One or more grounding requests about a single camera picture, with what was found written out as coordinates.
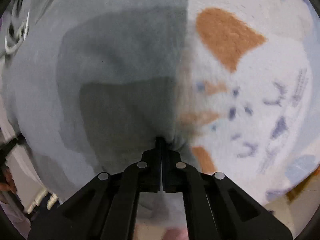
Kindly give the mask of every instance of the floor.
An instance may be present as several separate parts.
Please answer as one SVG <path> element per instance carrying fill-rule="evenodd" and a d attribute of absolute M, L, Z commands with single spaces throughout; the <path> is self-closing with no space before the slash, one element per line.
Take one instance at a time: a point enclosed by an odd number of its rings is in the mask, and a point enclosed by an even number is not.
<path fill-rule="evenodd" d="M 320 176 L 314 177 L 299 197 L 291 203 L 286 196 L 267 204 L 267 210 L 273 210 L 274 216 L 286 225 L 293 237 L 297 237 L 312 218 L 320 204 Z M 139 226 L 137 240 L 161 240 L 165 228 Z"/>

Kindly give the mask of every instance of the gray towel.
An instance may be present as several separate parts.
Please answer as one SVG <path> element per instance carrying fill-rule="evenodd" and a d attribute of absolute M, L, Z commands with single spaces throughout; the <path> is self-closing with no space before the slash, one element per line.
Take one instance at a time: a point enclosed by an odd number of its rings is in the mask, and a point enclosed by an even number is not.
<path fill-rule="evenodd" d="M 28 37 L 4 71 L 2 96 L 48 189 L 66 200 L 97 173 L 140 160 L 156 136 L 197 165 L 174 122 L 187 0 L 30 4 Z M 144 221 L 185 223 L 180 195 L 141 199 Z"/>

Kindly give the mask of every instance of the white towel with orange print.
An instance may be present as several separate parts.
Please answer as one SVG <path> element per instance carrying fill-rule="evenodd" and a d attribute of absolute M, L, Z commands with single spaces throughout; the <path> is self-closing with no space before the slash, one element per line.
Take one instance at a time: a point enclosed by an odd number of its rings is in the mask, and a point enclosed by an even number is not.
<path fill-rule="evenodd" d="M 312 24 L 302 0 L 189 0 L 179 129 L 203 172 L 224 172 L 262 204 L 288 184 L 279 172 L 310 101 Z"/>

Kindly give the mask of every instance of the gray fabric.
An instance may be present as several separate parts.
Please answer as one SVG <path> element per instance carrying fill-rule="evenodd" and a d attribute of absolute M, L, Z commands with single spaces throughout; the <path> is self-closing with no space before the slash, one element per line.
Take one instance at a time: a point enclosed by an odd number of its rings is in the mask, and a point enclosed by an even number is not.
<path fill-rule="evenodd" d="M 186 7 L 187 0 L 32 0 L 29 35 L 4 72 L 2 95 L 39 177 L 62 200 L 102 170 L 140 160 L 156 136 L 197 166 L 175 129 Z M 152 215 L 141 212 L 143 201 Z M 140 203 L 142 220 L 185 223 L 181 196 L 143 195 Z"/>
<path fill-rule="evenodd" d="M 18 0 L 12 0 L 3 14 L 3 22 L 0 31 L 0 53 L 4 51 L 4 37 L 8 34 L 10 23 L 14 30 L 17 30 L 22 22 L 27 19 L 31 0 L 21 1 L 21 5 L 18 6 Z"/>

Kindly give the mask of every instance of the patterned fabric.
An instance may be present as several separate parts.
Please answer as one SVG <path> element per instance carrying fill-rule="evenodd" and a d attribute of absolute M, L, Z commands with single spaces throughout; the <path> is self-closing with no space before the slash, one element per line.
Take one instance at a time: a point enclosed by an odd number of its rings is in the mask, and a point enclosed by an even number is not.
<path fill-rule="evenodd" d="M 138 161 L 159 135 L 262 204 L 320 162 L 320 20 L 308 0 L 29 7 L 2 95 L 39 177 L 63 200 L 98 172 Z M 185 225 L 179 194 L 142 194 L 138 215 Z"/>

